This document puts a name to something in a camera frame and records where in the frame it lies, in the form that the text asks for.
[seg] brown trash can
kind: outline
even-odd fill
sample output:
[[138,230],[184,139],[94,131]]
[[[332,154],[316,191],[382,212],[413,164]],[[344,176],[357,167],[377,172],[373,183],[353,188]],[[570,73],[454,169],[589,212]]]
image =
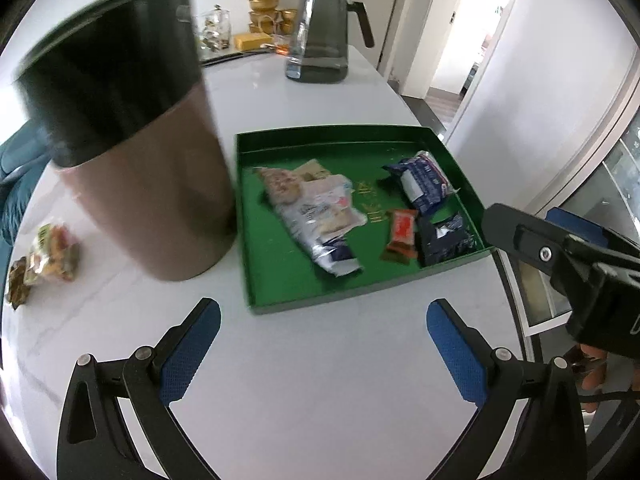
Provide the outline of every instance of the brown trash can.
[[231,247],[234,193],[189,0],[101,0],[50,32],[18,84],[75,200],[151,275],[186,280]]

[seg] clear bag of snacks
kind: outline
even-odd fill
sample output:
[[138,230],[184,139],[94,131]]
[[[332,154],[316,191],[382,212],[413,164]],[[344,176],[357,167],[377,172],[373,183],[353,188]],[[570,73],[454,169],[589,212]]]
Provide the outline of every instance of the clear bag of snacks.
[[61,222],[38,228],[27,254],[24,283],[34,285],[41,278],[55,282],[72,282],[76,278],[80,255],[78,239]]
[[290,235],[318,266],[334,276],[361,268],[344,235],[366,224],[367,217],[351,205],[353,185],[348,178],[329,173],[315,159],[294,171],[255,172]]

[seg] marble countertop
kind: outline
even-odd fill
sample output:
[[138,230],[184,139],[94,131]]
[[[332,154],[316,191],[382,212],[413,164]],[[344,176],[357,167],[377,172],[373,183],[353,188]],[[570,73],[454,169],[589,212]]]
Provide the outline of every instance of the marble countertop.
[[[284,77],[276,55],[204,70],[234,174],[240,132],[309,124],[417,124],[367,61],[350,51],[341,84]],[[223,479],[425,478],[475,407],[460,397],[425,329],[430,301],[447,298],[492,346],[520,355],[507,297],[491,257],[388,290],[254,316],[244,299],[237,244],[212,269],[179,283],[145,275],[93,225],[48,167],[15,244],[23,255],[38,225],[65,221],[82,241],[78,278],[34,288],[2,313],[4,410],[36,463],[56,477],[62,404],[76,358],[128,357],[155,345],[203,296],[222,328],[172,411]],[[145,465],[161,469],[130,402],[121,400]],[[486,472],[499,466],[512,417]]]

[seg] teal sofa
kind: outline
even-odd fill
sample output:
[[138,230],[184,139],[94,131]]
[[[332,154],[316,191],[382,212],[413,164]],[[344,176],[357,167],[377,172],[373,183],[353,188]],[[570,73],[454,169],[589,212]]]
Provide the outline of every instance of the teal sofa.
[[3,283],[24,211],[49,159],[46,132],[34,121],[24,123],[0,145],[0,276]]

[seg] yellow box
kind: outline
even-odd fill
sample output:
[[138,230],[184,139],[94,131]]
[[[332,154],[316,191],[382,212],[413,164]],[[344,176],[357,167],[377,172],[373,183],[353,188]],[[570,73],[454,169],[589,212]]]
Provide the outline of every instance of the yellow box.
[[264,32],[242,32],[234,36],[234,45],[241,52],[260,48],[263,43],[273,43],[271,36]]

